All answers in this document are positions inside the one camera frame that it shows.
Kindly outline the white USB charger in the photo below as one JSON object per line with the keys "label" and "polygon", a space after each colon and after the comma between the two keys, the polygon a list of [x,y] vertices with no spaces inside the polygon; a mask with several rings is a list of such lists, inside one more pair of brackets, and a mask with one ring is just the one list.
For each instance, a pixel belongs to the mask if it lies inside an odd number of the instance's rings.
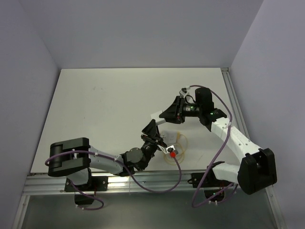
{"label": "white USB charger", "polygon": [[151,114],[151,119],[155,120],[156,125],[161,125],[161,124],[166,123],[166,120],[164,118],[160,118],[159,117],[162,113],[163,113],[163,111],[160,110],[160,111],[158,111],[156,113]]}

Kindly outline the white cube socket adapter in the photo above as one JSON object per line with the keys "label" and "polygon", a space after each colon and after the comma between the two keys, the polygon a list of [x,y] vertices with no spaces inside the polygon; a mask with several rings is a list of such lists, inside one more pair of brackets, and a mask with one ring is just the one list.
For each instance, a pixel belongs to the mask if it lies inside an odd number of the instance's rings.
{"label": "white cube socket adapter", "polygon": [[177,142],[178,132],[163,130],[161,133],[161,137],[167,145],[173,145]]}

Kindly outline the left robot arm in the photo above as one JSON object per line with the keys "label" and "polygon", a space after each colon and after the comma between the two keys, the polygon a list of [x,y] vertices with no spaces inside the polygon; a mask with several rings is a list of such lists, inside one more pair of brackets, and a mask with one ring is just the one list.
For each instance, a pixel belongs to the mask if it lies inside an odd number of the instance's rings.
{"label": "left robot arm", "polygon": [[167,147],[158,129],[158,125],[163,123],[163,118],[152,119],[142,130],[142,147],[134,147],[117,156],[94,148],[85,137],[53,143],[50,146],[50,157],[45,162],[48,175],[67,177],[81,190],[88,190],[93,184],[93,168],[120,177],[134,174],[135,171],[144,171],[155,152]]}

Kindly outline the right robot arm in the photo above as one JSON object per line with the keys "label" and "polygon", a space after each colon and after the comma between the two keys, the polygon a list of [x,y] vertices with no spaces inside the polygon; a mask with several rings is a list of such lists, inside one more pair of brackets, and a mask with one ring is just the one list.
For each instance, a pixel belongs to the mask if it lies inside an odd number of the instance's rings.
{"label": "right robot arm", "polygon": [[[200,123],[223,141],[203,176],[211,186],[221,181],[238,184],[248,195],[277,182],[275,155],[269,148],[263,149],[249,140],[232,123],[232,113],[215,108],[215,92],[197,85],[195,97],[190,102],[189,88],[182,88],[174,102],[159,114],[159,119],[173,124],[182,124],[186,117],[197,117]],[[235,154],[239,165],[217,162],[222,149],[227,146]]]}

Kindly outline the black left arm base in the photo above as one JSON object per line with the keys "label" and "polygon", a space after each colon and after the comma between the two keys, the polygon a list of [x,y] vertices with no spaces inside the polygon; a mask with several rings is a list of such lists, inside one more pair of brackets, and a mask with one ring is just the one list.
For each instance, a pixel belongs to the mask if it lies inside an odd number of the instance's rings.
{"label": "black left arm base", "polygon": [[[106,191],[108,187],[108,177],[107,176],[93,176],[89,178],[89,181],[87,184],[78,185],[76,186],[77,189],[79,189],[82,192],[86,191]],[[64,188],[65,192],[74,192],[75,189],[71,184],[71,181],[66,178],[66,184]]]}

